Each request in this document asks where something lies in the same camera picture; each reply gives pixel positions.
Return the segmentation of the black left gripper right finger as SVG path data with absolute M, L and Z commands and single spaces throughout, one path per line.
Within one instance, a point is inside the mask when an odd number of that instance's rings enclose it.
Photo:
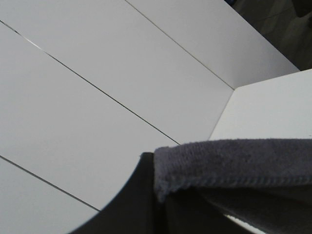
M 266 189 L 188 189 L 165 200 L 172 234 L 248 234 L 237 218 L 266 234 L 312 232 L 310 186 Z

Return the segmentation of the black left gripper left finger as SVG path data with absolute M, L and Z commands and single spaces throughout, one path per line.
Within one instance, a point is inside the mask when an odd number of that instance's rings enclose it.
M 73 234 L 167 234 L 164 207 L 154 194 L 154 154 L 143 153 L 118 194 Z

